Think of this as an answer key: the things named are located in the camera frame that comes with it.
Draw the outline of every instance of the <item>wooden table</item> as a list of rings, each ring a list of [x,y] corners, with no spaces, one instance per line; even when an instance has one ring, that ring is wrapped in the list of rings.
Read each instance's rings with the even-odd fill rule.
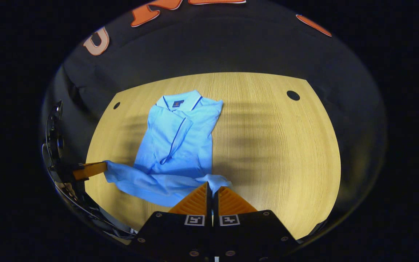
[[[108,159],[132,166],[151,106],[163,95],[192,90],[224,101],[213,130],[213,174],[232,181],[234,191],[256,209],[273,210],[296,239],[327,218],[339,190],[339,147],[326,110],[302,79],[209,73],[122,91],[98,123],[87,163]],[[287,91],[295,91],[300,99],[289,98]],[[170,209],[119,191],[103,174],[91,177],[85,189],[103,209],[135,230],[154,211]]]

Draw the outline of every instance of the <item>shirt sleeve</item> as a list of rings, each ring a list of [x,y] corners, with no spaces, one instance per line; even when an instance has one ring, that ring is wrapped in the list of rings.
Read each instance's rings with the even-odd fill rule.
[[[153,154],[159,164],[164,164],[180,147],[193,122],[168,110],[155,109],[153,114],[155,121],[150,126]]]

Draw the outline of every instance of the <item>black background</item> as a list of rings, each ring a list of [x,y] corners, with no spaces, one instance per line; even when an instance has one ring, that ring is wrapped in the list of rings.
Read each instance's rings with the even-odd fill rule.
[[[368,198],[289,259],[419,259],[419,1],[279,2],[356,52],[379,85],[389,120],[386,164]],[[140,3],[0,2],[0,260],[134,261],[65,208],[35,138],[45,86],[69,51]]]

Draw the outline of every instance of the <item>shirt collar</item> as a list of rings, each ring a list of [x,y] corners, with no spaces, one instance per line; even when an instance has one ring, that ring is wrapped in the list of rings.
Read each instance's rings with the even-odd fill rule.
[[[201,95],[198,91],[193,90],[191,92],[172,95],[172,96],[162,96],[158,102],[156,103],[157,106],[163,107],[168,109],[169,111],[191,111],[196,103],[200,101]],[[182,101],[182,103],[178,103],[179,106],[173,107],[176,101]]]

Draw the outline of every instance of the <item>light blue polo shirt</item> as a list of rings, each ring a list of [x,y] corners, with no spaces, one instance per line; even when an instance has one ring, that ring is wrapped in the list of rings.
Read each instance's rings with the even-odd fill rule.
[[[133,167],[105,161],[106,180],[118,189],[166,207],[208,182],[216,192],[230,181],[211,172],[213,138],[223,101],[198,91],[163,96],[148,114],[148,129]]]

